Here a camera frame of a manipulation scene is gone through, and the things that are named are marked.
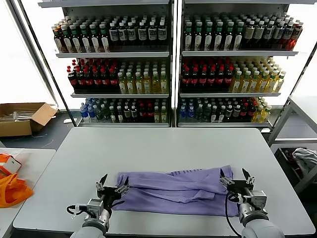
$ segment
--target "bottle label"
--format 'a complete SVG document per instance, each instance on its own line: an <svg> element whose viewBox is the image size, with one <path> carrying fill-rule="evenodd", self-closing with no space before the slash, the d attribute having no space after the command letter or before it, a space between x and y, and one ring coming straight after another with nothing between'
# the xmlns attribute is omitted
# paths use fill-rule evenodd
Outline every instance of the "bottle label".
<svg viewBox="0 0 317 238"><path fill-rule="evenodd" d="M293 34L291 36L292 40L297 40L301 35L303 29L302 28L294 28Z"/></svg>
<svg viewBox="0 0 317 238"><path fill-rule="evenodd" d="M154 122L159 123L159 115L154 115Z"/></svg>
<svg viewBox="0 0 317 238"><path fill-rule="evenodd" d="M232 89L233 93L236 93L238 91L239 85L240 85L240 82L235 82L234 83L233 89Z"/></svg>
<svg viewBox="0 0 317 238"><path fill-rule="evenodd" d="M206 78L200 78L199 83L204 84L204 83L206 83L206 80L207 80Z"/></svg>
<svg viewBox="0 0 317 238"><path fill-rule="evenodd" d="M149 28L149 40L156 41L158 39L158 30Z"/></svg>
<svg viewBox="0 0 317 238"><path fill-rule="evenodd" d="M273 34L273 29L274 28L265 28L264 33L263 33L263 38L266 40L271 39L272 34Z"/></svg>
<svg viewBox="0 0 317 238"><path fill-rule="evenodd" d="M292 36L294 28L285 28L282 38L284 40L289 40Z"/></svg>
<svg viewBox="0 0 317 238"><path fill-rule="evenodd" d="M127 83L129 94L133 94L133 85L132 83Z"/></svg>
<svg viewBox="0 0 317 238"><path fill-rule="evenodd" d="M61 47L62 47L62 46L61 46L60 39L55 38L54 41L55 41L55 43L56 43L56 46L57 46L57 48L58 48L58 51L59 51L59 52L62 52L62 51L61 51Z"/></svg>
<svg viewBox="0 0 317 238"><path fill-rule="evenodd" d="M204 51L208 51L210 49L211 39L212 39L212 37L209 35L205 37Z"/></svg>
<svg viewBox="0 0 317 238"><path fill-rule="evenodd" d="M166 82L161 82L161 83L160 83L160 86L161 86L161 88L162 88L162 93L166 93L166 91L167 91Z"/></svg>
<svg viewBox="0 0 317 238"><path fill-rule="evenodd" d="M282 35L283 35L283 31L284 29L283 28L278 28L276 27L276 29L274 30L274 33L273 33L273 39L281 39Z"/></svg>
<svg viewBox="0 0 317 238"><path fill-rule="evenodd" d="M110 115L110 118L111 118L111 122L115 123L115 115Z"/></svg>
<svg viewBox="0 0 317 238"><path fill-rule="evenodd" d="M149 85L149 83L144 83L144 92L145 92L145 94L150 94L150 85Z"/></svg>
<svg viewBox="0 0 317 238"><path fill-rule="evenodd" d="M166 40L166 28L164 28L164 29L158 29L158 39L160 40L160 41L164 41L164 40Z"/></svg>
<svg viewBox="0 0 317 238"><path fill-rule="evenodd" d="M148 39L147 30L146 29L139 29L138 31L139 31L139 40L146 41Z"/></svg>
<svg viewBox="0 0 317 238"><path fill-rule="evenodd" d="M135 28L134 29L128 29L128 39L129 41L135 41L137 39Z"/></svg>
<svg viewBox="0 0 317 238"><path fill-rule="evenodd" d="M166 123L166 115L162 115L162 123Z"/></svg>
<svg viewBox="0 0 317 238"><path fill-rule="evenodd" d="M82 53L79 40L77 38L73 38L73 42L77 53Z"/></svg>
<svg viewBox="0 0 317 238"><path fill-rule="evenodd" d="M215 37L215 39L214 39L214 47L213 47L214 51L218 51L219 50L219 46L220 46L220 43L221 43L221 37L222 36L216 36Z"/></svg>
<svg viewBox="0 0 317 238"><path fill-rule="evenodd" d="M211 116L211 122L214 122L216 120L217 115L212 115Z"/></svg>
<svg viewBox="0 0 317 238"><path fill-rule="evenodd" d="M91 40L92 40L92 42L93 42L95 52L96 52L96 53L101 52L101 51L100 51L100 46L99 46L98 39L97 39L96 37L93 37L93 38L91 38Z"/></svg>
<svg viewBox="0 0 317 238"><path fill-rule="evenodd" d="M110 39L112 41L118 41L119 40L119 36L118 36L118 31L117 30L109 30L109 34L110 34Z"/></svg>
<svg viewBox="0 0 317 238"><path fill-rule="evenodd" d="M232 40L232 36L231 35L226 36L226 40L224 42L224 48L223 48L224 51L228 51L230 49L231 40Z"/></svg>
<svg viewBox="0 0 317 238"><path fill-rule="evenodd" d="M241 88L241 93L245 93L247 91L249 82L244 82Z"/></svg>
<svg viewBox="0 0 317 238"><path fill-rule="evenodd" d="M101 41L103 42L105 52L109 52L109 42L107 37L102 37Z"/></svg>
<svg viewBox="0 0 317 238"><path fill-rule="evenodd" d="M119 39L120 39L121 41L126 41L126 40L128 40L128 34L127 34L127 30L126 30L126 29L124 29L124 30L120 30L120 29L119 29Z"/></svg>
<svg viewBox="0 0 317 238"><path fill-rule="evenodd" d="M236 36L236 38L234 40L234 44L233 44L234 51L237 51L240 48L241 39L242 39L241 35Z"/></svg>
<svg viewBox="0 0 317 238"><path fill-rule="evenodd" d="M119 83L119 87L120 87L120 90L121 90L121 93L122 94L126 94L127 92L125 91L125 85L124 83Z"/></svg>
<svg viewBox="0 0 317 238"><path fill-rule="evenodd" d="M224 115L219 115L219 121L223 121Z"/></svg>
<svg viewBox="0 0 317 238"><path fill-rule="evenodd" d="M259 93L262 93L264 91L266 84L267 84L267 81L264 81L261 83L259 88Z"/></svg>
<svg viewBox="0 0 317 238"><path fill-rule="evenodd" d="M254 81L250 84L249 93L254 93L254 90L256 88L257 82Z"/></svg>
<svg viewBox="0 0 317 238"><path fill-rule="evenodd" d="M90 45L89 45L88 39L87 38L82 38L82 40L83 40L86 52L90 53L91 51L90 51Z"/></svg>
<svg viewBox="0 0 317 238"><path fill-rule="evenodd" d="M185 50L190 51L190 47L192 44L192 36L186 36L185 37Z"/></svg>
<svg viewBox="0 0 317 238"><path fill-rule="evenodd" d="M199 51L200 50L200 44L202 42L202 36L196 36L195 37L195 51Z"/></svg>
<svg viewBox="0 0 317 238"><path fill-rule="evenodd" d="M136 83L136 85L137 85L137 92L138 92L138 94L142 94L143 92L142 92L142 83Z"/></svg>
<svg viewBox="0 0 317 238"><path fill-rule="evenodd" d="M118 115L118 119L120 123L123 123L123 115Z"/></svg>

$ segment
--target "gray table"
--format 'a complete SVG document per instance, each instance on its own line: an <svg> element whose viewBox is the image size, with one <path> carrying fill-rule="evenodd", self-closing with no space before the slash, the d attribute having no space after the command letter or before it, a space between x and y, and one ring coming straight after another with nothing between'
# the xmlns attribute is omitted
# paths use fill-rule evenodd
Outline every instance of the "gray table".
<svg viewBox="0 0 317 238"><path fill-rule="evenodd" d="M18 178L26 180L26 184L34 188L55 150L0 148L0 153L8 153L22 163ZM12 207L0 208L0 238L10 237L12 222L22 205L23 202Z"/></svg>
<svg viewBox="0 0 317 238"><path fill-rule="evenodd" d="M96 198L95 182L108 173L114 185L121 171L170 172L230 164L242 179L244 167L263 190L270 220L286 235L315 228L260 132L255 128L73 128L34 188L13 225L18 229L71 233L66 207ZM241 232L237 217L230 219ZM233 236L225 217L115 211L109 234L146 236Z"/></svg>

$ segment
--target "shelf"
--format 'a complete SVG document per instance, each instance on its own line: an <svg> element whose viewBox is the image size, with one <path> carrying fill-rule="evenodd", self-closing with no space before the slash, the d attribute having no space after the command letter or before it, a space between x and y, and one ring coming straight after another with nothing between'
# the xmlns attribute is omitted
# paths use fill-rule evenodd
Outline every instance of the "shelf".
<svg viewBox="0 0 317 238"><path fill-rule="evenodd" d="M180 93L181 98L277 97L280 93Z"/></svg>
<svg viewBox="0 0 317 238"><path fill-rule="evenodd" d="M183 56L295 56L297 51L183 51Z"/></svg>
<svg viewBox="0 0 317 238"><path fill-rule="evenodd" d="M168 98L168 94L103 94L103 93L83 93L70 95L72 98Z"/></svg>
<svg viewBox="0 0 317 238"><path fill-rule="evenodd" d="M168 4L169 0L43 0L38 5L48 7L80 7L80 6L111 6L111 5L154 5Z"/></svg>
<svg viewBox="0 0 317 238"><path fill-rule="evenodd" d="M138 58L168 57L169 52L108 52L108 53L61 53L58 58Z"/></svg>
<svg viewBox="0 0 317 238"><path fill-rule="evenodd" d="M262 3L262 4L314 4L316 0L185 0L186 4L193 3Z"/></svg>
<svg viewBox="0 0 317 238"><path fill-rule="evenodd" d="M203 122L179 122L178 127L251 127L251 128L272 128L269 122L222 122L222 123L203 123Z"/></svg>

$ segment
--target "open cardboard box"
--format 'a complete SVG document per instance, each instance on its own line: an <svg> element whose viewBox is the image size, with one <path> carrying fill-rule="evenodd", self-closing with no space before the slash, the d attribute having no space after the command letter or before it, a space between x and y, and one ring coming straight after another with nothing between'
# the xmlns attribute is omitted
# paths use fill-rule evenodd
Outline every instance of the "open cardboard box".
<svg viewBox="0 0 317 238"><path fill-rule="evenodd" d="M0 104L0 117L16 110L37 110L30 120L0 121L0 136L31 135L41 130L55 115L57 110L46 103L6 103Z"/></svg>

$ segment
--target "orange plastic bag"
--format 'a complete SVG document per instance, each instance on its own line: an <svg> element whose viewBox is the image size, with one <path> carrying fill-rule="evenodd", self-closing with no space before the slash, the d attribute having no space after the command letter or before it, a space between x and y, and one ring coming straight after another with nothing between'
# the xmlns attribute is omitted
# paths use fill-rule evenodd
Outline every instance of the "orange plastic bag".
<svg viewBox="0 0 317 238"><path fill-rule="evenodd" d="M0 208L14 206L33 194L25 181L17 177L18 174L12 174L0 179Z"/></svg>

